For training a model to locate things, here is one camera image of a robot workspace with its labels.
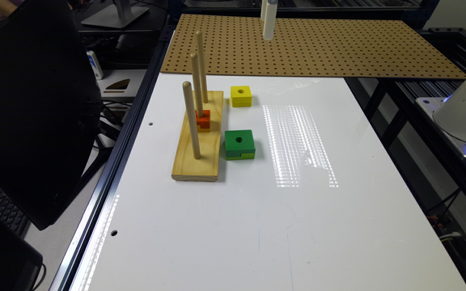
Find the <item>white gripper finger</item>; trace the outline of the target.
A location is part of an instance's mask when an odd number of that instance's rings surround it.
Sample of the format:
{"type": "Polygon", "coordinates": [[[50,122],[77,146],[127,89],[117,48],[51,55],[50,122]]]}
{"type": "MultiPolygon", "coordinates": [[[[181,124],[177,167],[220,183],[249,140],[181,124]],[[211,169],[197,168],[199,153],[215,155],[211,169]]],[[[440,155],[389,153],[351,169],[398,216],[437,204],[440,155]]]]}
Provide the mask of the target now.
{"type": "Polygon", "coordinates": [[[261,0],[261,20],[265,21],[266,15],[266,0],[261,0]]]}
{"type": "Polygon", "coordinates": [[[272,40],[276,23],[277,0],[266,0],[266,15],[263,22],[263,38],[272,40]]]}

